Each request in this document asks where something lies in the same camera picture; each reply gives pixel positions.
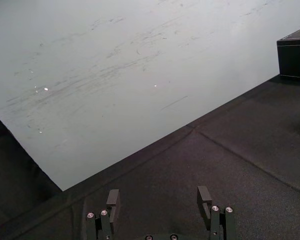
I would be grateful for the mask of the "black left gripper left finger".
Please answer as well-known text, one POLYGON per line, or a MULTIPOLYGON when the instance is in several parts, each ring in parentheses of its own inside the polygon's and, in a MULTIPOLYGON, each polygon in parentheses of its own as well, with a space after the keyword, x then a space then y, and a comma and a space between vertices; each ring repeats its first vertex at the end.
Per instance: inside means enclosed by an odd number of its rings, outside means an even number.
POLYGON ((113 240, 116 221, 120 213, 120 190, 111 189, 109 191, 106 208, 98 213, 92 211, 86 214, 86 239, 113 240))

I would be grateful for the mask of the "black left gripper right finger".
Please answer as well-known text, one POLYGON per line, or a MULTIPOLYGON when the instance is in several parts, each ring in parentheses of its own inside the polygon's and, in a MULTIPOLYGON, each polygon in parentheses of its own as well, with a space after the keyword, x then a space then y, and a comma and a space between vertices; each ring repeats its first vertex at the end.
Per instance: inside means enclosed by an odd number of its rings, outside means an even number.
POLYGON ((210 240, 237 240, 235 210, 213 204, 206 186, 198 186, 196 202, 210 240))

